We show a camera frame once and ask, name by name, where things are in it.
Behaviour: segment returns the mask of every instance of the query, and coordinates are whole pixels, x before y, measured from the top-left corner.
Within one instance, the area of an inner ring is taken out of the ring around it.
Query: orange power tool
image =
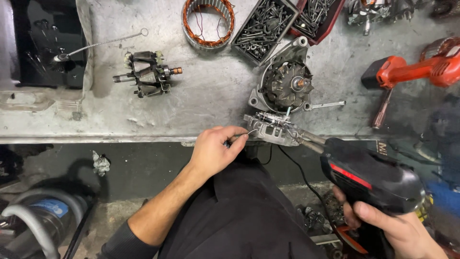
[[[413,65],[402,57],[390,56],[377,60],[366,70],[361,82],[367,89],[393,89],[399,82],[429,78],[438,87],[449,87],[460,79],[460,45],[453,46],[444,55]]]

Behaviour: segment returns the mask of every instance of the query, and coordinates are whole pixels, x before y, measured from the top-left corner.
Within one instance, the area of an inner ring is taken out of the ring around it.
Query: plastic tray
[[[236,40],[240,37],[241,33],[243,32],[243,29],[246,27],[246,24],[249,22],[249,20],[252,18],[254,12],[257,10],[257,7],[260,6],[260,4],[262,3],[262,1],[264,0],[259,0],[256,4],[256,6],[253,8],[253,10],[251,11],[251,13],[249,14],[249,16],[247,17],[246,21],[244,22],[244,24],[241,26],[240,30],[238,31],[238,33],[236,34],[236,36],[233,38],[231,44],[236,44]],[[284,28],[284,30],[281,32],[280,36],[277,38],[277,42],[279,42],[285,35],[286,33],[290,30],[292,24],[294,23],[295,19],[297,19],[297,16],[299,16],[300,12],[299,10],[297,9],[296,6],[294,6],[294,4],[291,3],[291,1],[289,0],[271,0],[271,1],[274,1],[276,2],[277,4],[279,5],[284,5],[287,7],[287,15],[289,14],[292,14],[292,17],[289,19],[288,23],[287,23],[287,26]],[[233,45],[232,46],[232,49],[237,51],[241,56],[245,57],[247,60],[253,62],[254,64],[256,64],[256,66],[261,66],[263,65],[267,60],[268,58],[273,54],[273,52],[275,51],[276,47],[278,45],[277,44],[273,44],[272,47],[267,51],[267,53],[265,53],[265,55],[262,56],[262,59],[261,60],[257,60],[255,59],[253,56],[251,56],[250,54],[246,53],[246,50],[244,50],[242,47],[240,47],[239,45]]]
[[[296,7],[302,12],[307,2],[308,0],[299,0]],[[344,6],[344,3],[345,0],[336,0],[331,5],[331,8],[328,11],[328,16],[326,17],[326,21],[318,27],[315,38],[311,39],[309,36],[303,34],[294,27],[289,29],[289,34],[295,35],[296,37],[305,36],[307,37],[308,43],[310,45],[318,45],[332,31],[332,27],[334,27],[335,21],[337,20],[337,17],[339,16],[340,11]]]

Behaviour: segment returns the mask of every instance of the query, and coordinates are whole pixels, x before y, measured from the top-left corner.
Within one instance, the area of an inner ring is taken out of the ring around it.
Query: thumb
[[[403,221],[386,215],[377,208],[362,201],[353,204],[355,214],[364,222],[374,225],[389,235],[398,237],[404,235],[407,226]]]
[[[233,142],[229,149],[225,151],[225,158],[231,163],[235,160],[236,156],[243,150],[246,140],[249,138],[248,134],[239,136],[235,142]]]

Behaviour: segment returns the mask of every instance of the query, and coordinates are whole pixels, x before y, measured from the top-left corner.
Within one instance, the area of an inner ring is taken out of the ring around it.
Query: hand
[[[216,126],[203,131],[196,139],[192,158],[187,167],[196,171],[206,181],[227,167],[243,150],[248,135],[247,130],[236,126]],[[224,146],[229,141],[230,148]]]
[[[359,228],[361,221],[381,228],[400,259],[446,258],[442,248],[431,238],[415,212],[391,217],[375,207],[358,201],[353,207],[346,201],[345,194],[333,187],[334,196],[344,206],[345,222],[351,228]]]

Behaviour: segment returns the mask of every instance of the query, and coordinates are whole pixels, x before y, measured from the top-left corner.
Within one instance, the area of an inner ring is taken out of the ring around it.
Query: red tray
[[[300,12],[302,12],[303,9],[305,8],[307,1],[308,0],[299,0],[297,2],[296,7],[300,10]],[[311,39],[310,37],[303,34],[302,32],[300,32],[298,29],[294,28],[293,26],[291,26],[288,33],[295,35],[296,37],[305,36],[308,38],[308,43],[310,45],[318,45],[332,31],[332,27],[334,27],[335,21],[337,20],[337,17],[339,16],[340,11],[342,10],[344,6],[344,3],[345,3],[345,0],[336,0],[331,5],[331,8],[328,11],[328,16],[326,18],[326,21],[319,26],[318,31],[316,32],[315,38]]]

